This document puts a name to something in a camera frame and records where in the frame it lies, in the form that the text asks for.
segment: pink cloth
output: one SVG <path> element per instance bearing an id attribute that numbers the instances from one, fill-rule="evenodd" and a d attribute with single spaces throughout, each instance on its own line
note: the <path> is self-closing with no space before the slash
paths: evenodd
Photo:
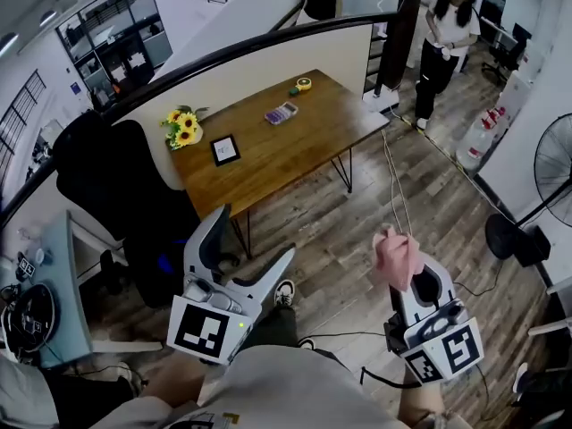
<path id="1" fill-rule="evenodd" d="M 406 291 L 413 275 L 423 272 L 419 243 L 409 234 L 398 235 L 392 227 L 374 235 L 374 252 L 374 275 L 396 290 Z"/>

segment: sunflower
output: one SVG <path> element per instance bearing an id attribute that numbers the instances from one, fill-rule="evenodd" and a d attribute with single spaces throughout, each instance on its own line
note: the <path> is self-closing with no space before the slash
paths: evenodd
<path id="1" fill-rule="evenodd" d="M 192 143 L 195 139 L 194 132 L 190 130 L 181 129 L 177 135 L 175 135 L 175 145 L 177 147 L 186 147 Z"/>
<path id="2" fill-rule="evenodd" d="M 175 124 L 177 122 L 177 120 L 179 119 L 179 116 L 182 115 L 182 111 L 180 110 L 175 110 L 175 111 L 171 111 L 169 113 L 169 115 L 167 116 L 167 121 Z"/>
<path id="3" fill-rule="evenodd" d="M 197 132 L 198 120 L 193 113 L 183 113 L 177 119 L 177 123 L 181 126 L 181 130 L 186 130 L 194 134 Z"/>

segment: calculator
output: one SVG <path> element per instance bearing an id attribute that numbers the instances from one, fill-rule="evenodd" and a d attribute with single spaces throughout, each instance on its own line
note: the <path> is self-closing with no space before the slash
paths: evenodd
<path id="1" fill-rule="evenodd" d="M 298 107 L 286 102 L 283 105 L 275 108 L 270 113 L 265 114 L 265 119 L 272 125 L 282 124 L 284 121 L 288 121 L 289 118 L 294 116 L 298 112 Z"/>

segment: black pants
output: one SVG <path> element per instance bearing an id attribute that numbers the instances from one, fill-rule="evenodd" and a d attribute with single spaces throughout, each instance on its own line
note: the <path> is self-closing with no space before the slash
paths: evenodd
<path id="1" fill-rule="evenodd" d="M 569 407 L 572 396 L 572 370 L 557 370 L 534 374 L 526 372 L 520 379 L 518 390 L 522 396 L 520 407 L 536 406 L 552 409 Z"/>
<path id="2" fill-rule="evenodd" d="M 421 81 L 416 86 L 416 118 L 431 117 L 435 96 L 447 88 L 457 63 L 458 57 L 452 56 L 446 61 L 443 59 L 441 49 L 437 49 L 427 40 L 424 42 L 421 54 Z"/>
<path id="3" fill-rule="evenodd" d="M 87 429 L 134 397 L 124 378 L 116 382 L 96 382 L 49 370 L 41 372 L 52 393 L 62 429 Z"/>
<path id="4" fill-rule="evenodd" d="M 250 335 L 244 340 L 240 351 L 259 345 L 280 345 L 283 347 L 298 347 L 298 333 L 296 329 L 296 313 L 290 307 L 277 306 L 258 323 Z M 333 359 L 343 366 L 338 358 L 330 351 L 315 349 L 322 356 Z"/>

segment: flower bouquet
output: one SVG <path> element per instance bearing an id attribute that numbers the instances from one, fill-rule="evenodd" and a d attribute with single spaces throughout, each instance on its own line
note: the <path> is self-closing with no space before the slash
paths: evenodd
<path id="1" fill-rule="evenodd" d="M 161 126 L 169 127 L 165 139 L 171 150 L 194 145 L 203 138 L 203 129 L 198 125 L 198 115 L 207 109 L 198 108 L 193 112 L 190 106 L 181 105 L 161 122 Z"/>

